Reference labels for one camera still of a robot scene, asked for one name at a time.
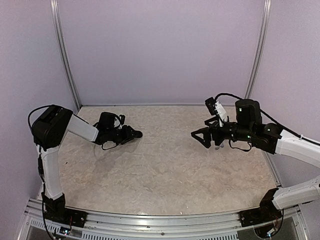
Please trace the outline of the black earbud charging case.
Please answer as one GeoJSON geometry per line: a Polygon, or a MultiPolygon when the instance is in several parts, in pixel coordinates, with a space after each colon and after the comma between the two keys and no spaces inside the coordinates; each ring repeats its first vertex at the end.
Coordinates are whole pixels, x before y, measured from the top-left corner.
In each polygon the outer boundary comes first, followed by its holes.
{"type": "Polygon", "coordinates": [[[143,136],[143,133],[141,131],[135,130],[133,133],[134,138],[141,138],[143,136]]]}

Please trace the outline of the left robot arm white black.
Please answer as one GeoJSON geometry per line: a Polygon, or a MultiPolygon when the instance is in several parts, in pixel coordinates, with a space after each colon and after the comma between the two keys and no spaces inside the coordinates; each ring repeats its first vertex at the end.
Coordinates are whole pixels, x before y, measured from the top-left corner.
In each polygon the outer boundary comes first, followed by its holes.
{"type": "Polygon", "coordinates": [[[103,146],[112,142],[116,146],[140,139],[143,133],[125,124],[126,117],[111,112],[102,112],[98,122],[91,125],[70,109],[51,104],[38,107],[43,113],[29,122],[33,141],[39,152],[38,171],[43,182],[42,200],[51,207],[49,212],[63,223],[70,218],[62,191],[58,154],[67,133],[72,133],[88,142],[103,146]]]}

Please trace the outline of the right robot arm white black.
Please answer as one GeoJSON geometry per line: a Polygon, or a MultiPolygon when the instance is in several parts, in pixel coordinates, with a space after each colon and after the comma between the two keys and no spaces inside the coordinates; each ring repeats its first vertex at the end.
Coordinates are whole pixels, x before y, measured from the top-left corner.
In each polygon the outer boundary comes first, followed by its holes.
{"type": "MultiPolygon", "coordinates": [[[[269,154],[292,157],[317,168],[320,166],[320,143],[294,133],[275,120],[264,124],[264,112],[258,101],[236,101],[235,122],[229,120],[226,110],[216,99],[208,98],[205,105],[212,117],[204,122],[204,128],[191,133],[205,148],[210,148],[212,143],[219,147],[223,141],[246,142],[250,147],[269,154]]],[[[261,200],[261,207],[257,208],[255,216],[260,222],[266,222],[276,210],[313,202],[319,198],[320,178],[317,176],[290,187],[269,190],[261,200]]]]}

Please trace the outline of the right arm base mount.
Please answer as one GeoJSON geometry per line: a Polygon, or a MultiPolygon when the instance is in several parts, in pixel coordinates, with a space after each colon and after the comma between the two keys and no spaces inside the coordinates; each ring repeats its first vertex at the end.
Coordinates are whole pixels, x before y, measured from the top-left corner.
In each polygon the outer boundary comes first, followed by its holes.
{"type": "Polygon", "coordinates": [[[276,218],[280,219],[282,215],[281,210],[269,211],[259,207],[239,212],[240,224],[243,228],[274,221],[276,218]]]}

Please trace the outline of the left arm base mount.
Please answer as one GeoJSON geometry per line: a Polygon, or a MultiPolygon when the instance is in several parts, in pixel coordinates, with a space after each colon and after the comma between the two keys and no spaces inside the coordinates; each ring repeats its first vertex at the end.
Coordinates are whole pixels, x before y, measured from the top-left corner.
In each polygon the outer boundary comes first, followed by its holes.
{"type": "Polygon", "coordinates": [[[79,228],[85,226],[87,215],[88,213],[85,211],[70,208],[67,208],[62,214],[52,213],[49,210],[44,212],[44,218],[46,220],[79,228]]]}

